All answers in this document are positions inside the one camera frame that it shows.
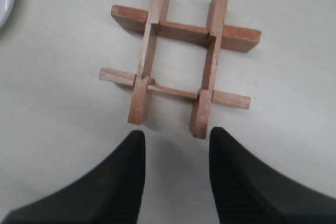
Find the interlocking wooden pieces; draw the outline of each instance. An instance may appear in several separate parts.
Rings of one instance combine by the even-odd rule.
[[[214,90],[221,48],[249,52],[260,41],[258,30],[224,25],[228,0],[212,0],[206,27],[166,21],[170,0],[151,0],[149,11],[114,5],[112,17],[126,30],[143,34],[143,45],[136,74],[102,68],[100,80],[133,87],[128,121],[140,124],[146,119],[151,91],[194,101],[190,129],[195,137],[205,138],[211,104],[249,109],[250,97]],[[207,48],[201,89],[198,93],[163,87],[151,78],[158,36],[198,44]]]

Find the wooden frame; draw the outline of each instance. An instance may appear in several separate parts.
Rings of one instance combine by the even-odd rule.
[[[166,20],[170,0],[151,0],[149,11],[114,5],[111,16],[126,30],[143,34],[143,45],[136,74],[102,68],[100,80],[133,88],[128,121],[140,124],[146,119],[151,91],[194,101],[190,129],[195,137],[205,138],[211,104],[249,109],[250,97],[214,90],[221,48],[249,52],[260,41],[258,30],[225,25],[228,0],[212,0],[206,27]],[[163,87],[151,78],[158,36],[191,42],[207,48],[201,89],[198,93]]]

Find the floor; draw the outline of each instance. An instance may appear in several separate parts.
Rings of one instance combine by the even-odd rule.
[[[168,20],[204,26],[210,0],[171,0]],[[285,175],[336,197],[336,0],[229,0],[226,23],[262,30],[248,54],[221,51],[216,89],[250,110],[213,105],[222,126]],[[131,92],[98,80],[135,72],[142,40],[110,17],[149,0],[16,0],[0,30],[0,220],[74,181],[132,130],[146,134],[139,223],[218,223],[208,141],[188,132],[191,104],[154,95],[148,121],[127,123]],[[154,78],[197,91],[205,49],[161,38]]]

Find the wooden puzzle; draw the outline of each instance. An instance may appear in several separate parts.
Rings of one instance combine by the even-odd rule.
[[[205,27],[173,23],[166,20],[170,0],[151,0],[148,12],[114,5],[111,16],[126,30],[143,34],[143,46],[137,73],[102,68],[100,80],[133,88],[129,123],[146,119],[151,92],[184,97],[194,102],[190,130],[193,136],[206,137],[211,104],[249,109],[250,97],[214,90],[220,49],[249,52],[260,41],[258,30],[225,25],[228,0],[212,0]],[[160,86],[151,78],[158,36],[191,42],[207,48],[203,80],[198,93]]]

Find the white floor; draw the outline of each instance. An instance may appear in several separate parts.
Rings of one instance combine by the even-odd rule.
[[[168,19],[204,26],[210,0],[171,0]],[[228,24],[262,30],[248,54],[223,50],[216,89],[253,98],[213,105],[223,126],[263,161],[336,197],[336,0],[229,0]],[[142,44],[110,17],[149,0],[16,0],[0,30],[0,219],[77,179],[132,129],[131,93],[100,67],[135,72]],[[153,75],[197,91],[205,49],[160,39]],[[218,223],[208,142],[188,133],[191,104],[154,95],[140,128],[147,174],[139,223]]]

